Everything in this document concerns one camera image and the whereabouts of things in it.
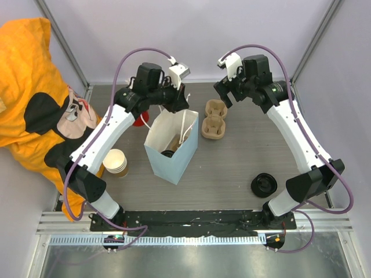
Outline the light blue paper bag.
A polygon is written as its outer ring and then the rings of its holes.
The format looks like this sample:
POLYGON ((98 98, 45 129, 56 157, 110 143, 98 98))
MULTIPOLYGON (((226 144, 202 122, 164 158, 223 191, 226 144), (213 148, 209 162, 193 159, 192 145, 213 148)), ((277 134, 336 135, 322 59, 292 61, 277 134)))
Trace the light blue paper bag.
POLYGON ((198 147, 199 113, 162 110, 153 121, 144 147, 153 173, 178 184, 198 147))

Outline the brown pulp cup carrier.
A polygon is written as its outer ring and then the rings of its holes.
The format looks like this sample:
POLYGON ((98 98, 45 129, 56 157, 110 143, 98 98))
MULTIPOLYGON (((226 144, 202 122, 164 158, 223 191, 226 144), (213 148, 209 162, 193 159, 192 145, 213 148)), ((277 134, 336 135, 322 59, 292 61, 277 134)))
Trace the brown pulp cup carrier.
POLYGON ((176 152, 180 148, 180 146, 180 137, 174 137, 173 140, 170 142, 169 149, 176 152))

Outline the single black cup lid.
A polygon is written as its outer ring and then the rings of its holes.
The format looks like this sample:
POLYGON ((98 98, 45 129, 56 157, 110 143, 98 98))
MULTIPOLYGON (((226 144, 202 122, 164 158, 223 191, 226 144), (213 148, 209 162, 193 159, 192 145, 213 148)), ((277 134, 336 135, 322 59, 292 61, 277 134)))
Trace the single black cup lid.
POLYGON ((171 158, 174 155, 174 151, 172 150, 164 150, 161 152, 163 156, 166 156, 167 158, 171 158))

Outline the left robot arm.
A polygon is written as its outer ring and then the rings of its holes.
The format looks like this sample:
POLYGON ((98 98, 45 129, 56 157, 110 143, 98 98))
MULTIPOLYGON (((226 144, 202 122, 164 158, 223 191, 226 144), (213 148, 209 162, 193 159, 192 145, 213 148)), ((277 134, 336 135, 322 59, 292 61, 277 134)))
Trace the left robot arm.
POLYGON ((61 156, 57 160, 64 181, 65 201, 71 189, 100 213, 109 230, 117 231, 122 227, 123 208, 112 199, 106 183, 96 174, 120 136, 150 106, 161 105, 171 113, 189 107, 182 83, 189 74, 190 69, 181 63, 170 66, 167 74, 157 64, 139 65, 130 84, 114 91, 113 105, 88 138, 69 157, 61 156))

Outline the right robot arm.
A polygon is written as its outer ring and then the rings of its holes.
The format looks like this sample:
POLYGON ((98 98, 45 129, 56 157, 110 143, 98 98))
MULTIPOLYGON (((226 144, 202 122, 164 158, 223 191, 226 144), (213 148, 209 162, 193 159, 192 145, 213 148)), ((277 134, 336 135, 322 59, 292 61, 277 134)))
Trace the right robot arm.
POLYGON ((231 53, 220 58, 218 66, 227 70, 227 76, 214 84, 225 105, 232 106, 229 93, 236 101, 251 98, 276 125, 296 161, 300 174, 288 179, 285 189, 264 203, 261 211, 263 226, 274 229, 292 209, 331 189, 345 165, 321 148, 286 82, 273 80, 268 57, 240 58, 231 53))

